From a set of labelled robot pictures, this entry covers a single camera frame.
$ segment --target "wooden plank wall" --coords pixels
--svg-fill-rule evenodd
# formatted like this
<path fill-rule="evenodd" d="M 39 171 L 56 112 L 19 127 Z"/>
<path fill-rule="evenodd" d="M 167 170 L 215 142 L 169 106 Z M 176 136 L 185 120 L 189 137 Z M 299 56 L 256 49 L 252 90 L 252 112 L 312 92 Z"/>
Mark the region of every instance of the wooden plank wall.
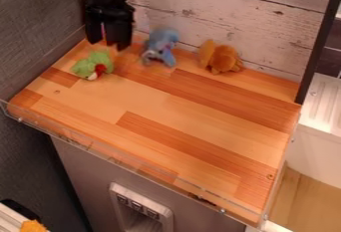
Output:
<path fill-rule="evenodd" d="M 130 0 L 137 29 L 180 31 L 195 50 L 206 39 L 234 46 L 246 66 L 300 81 L 328 0 Z"/>

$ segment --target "gray fabric wall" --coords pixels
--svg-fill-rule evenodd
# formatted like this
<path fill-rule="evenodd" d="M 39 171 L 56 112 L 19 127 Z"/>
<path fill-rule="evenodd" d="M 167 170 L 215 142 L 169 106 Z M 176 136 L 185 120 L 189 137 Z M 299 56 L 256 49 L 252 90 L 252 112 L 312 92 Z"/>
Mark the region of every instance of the gray fabric wall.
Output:
<path fill-rule="evenodd" d="M 0 0 L 0 97 L 9 98 L 79 42 L 80 0 Z M 32 209 L 54 232 L 86 228 L 41 132 L 0 115 L 0 199 Z"/>

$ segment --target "wooden countertop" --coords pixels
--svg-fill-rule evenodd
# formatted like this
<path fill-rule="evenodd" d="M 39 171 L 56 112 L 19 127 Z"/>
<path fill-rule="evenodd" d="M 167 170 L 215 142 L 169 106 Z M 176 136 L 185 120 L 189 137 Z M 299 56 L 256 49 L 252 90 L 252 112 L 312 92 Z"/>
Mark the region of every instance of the wooden countertop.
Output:
<path fill-rule="evenodd" d="M 104 49 L 82 41 L 12 99 L 38 120 L 10 113 L 258 223 L 297 122 L 298 85 L 252 70 L 214 76 L 183 50 L 174 51 L 175 69 L 144 67 L 139 44 L 118 57 L 110 48 L 111 75 L 88 82 L 70 73 Z"/>

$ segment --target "orange plush toy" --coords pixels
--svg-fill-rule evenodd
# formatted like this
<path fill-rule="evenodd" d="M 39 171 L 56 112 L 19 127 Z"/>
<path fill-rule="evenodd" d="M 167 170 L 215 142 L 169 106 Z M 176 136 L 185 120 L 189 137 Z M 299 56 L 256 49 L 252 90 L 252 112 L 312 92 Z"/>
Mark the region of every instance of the orange plush toy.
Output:
<path fill-rule="evenodd" d="M 198 54 L 200 65 L 203 68 L 209 67 L 214 75 L 228 71 L 239 72 L 242 68 L 242 62 L 234 48 L 227 45 L 217 46 L 212 40 L 204 42 Z"/>
<path fill-rule="evenodd" d="M 47 229 L 36 220 L 24 221 L 20 232 L 47 232 Z"/>

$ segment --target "plush toy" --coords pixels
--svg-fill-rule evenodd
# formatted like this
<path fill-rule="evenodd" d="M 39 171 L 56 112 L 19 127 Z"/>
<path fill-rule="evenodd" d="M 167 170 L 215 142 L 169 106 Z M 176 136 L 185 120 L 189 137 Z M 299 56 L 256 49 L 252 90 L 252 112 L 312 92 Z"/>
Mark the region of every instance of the plush toy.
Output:
<path fill-rule="evenodd" d="M 80 60 L 71 71 L 80 78 L 93 81 L 103 73 L 110 74 L 114 64 L 107 52 L 92 52 L 88 59 Z"/>
<path fill-rule="evenodd" d="M 234 48 L 217 46 L 212 40 L 204 42 L 198 54 L 200 65 L 203 68 L 209 67 L 214 75 L 228 71 L 239 72 L 242 68 L 242 62 Z"/>
<path fill-rule="evenodd" d="M 142 55 L 143 62 L 150 64 L 152 60 L 160 60 L 169 67 L 176 64 L 171 49 L 178 42 L 178 32 L 172 29 L 157 29 L 150 34 L 145 42 L 145 49 Z"/>
<path fill-rule="evenodd" d="M 36 220 L 24 221 L 20 232 L 47 232 L 47 229 Z"/>

